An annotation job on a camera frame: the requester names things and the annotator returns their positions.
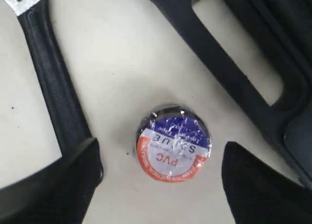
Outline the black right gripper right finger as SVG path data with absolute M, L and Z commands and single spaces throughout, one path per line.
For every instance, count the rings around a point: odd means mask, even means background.
M 263 163 L 237 142 L 223 154 L 223 189 L 237 224 L 310 224 L 312 192 Z

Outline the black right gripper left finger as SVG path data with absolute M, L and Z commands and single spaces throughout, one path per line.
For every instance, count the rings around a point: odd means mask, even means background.
M 80 224 L 102 182 L 98 140 L 88 138 L 35 174 L 0 190 L 2 224 Z

